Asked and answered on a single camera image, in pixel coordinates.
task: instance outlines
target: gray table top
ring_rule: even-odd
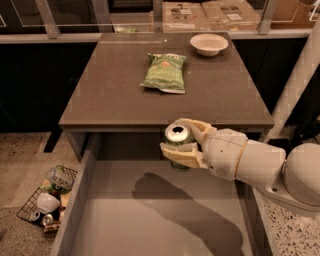
[[[178,118],[215,127],[272,128],[273,121],[227,33],[227,49],[203,57],[191,46],[195,33],[103,34],[60,120],[64,129],[165,127]],[[187,56],[186,94],[140,86],[148,53]]]

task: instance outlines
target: green chip bag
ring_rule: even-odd
[[[150,68],[141,86],[169,93],[184,94],[183,63],[187,57],[177,54],[148,54]]]

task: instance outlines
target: cardboard box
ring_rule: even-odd
[[[314,10],[314,0],[279,0],[272,18],[272,29],[312,28],[318,18],[318,7],[313,20],[310,16]]]
[[[163,2],[164,31],[212,31],[200,3]]]
[[[261,16],[245,0],[203,2],[202,7],[215,31],[256,30]]]

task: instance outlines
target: open drawer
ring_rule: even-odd
[[[159,133],[92,133],[51,255],[255,255],[234,182],[174,171]]]

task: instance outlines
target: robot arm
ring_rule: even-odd
[[[194,138],[202,152],[197,143],[180,141],[182,145],[170,145],[170,135],[179,135],[183,130],[181,127],[196,134]],[[170,160],[191,168],[208,169],[213,176],[226,180],[247,183],[273,202],[298,214],[320,215],[319,145],[303,144],[292,150],[286,159],[282,148],[249,140],[237,131],[217,130],[190,119],[179,119],[168,126],[166,137],[169,145],[161,143],[160,146]]]

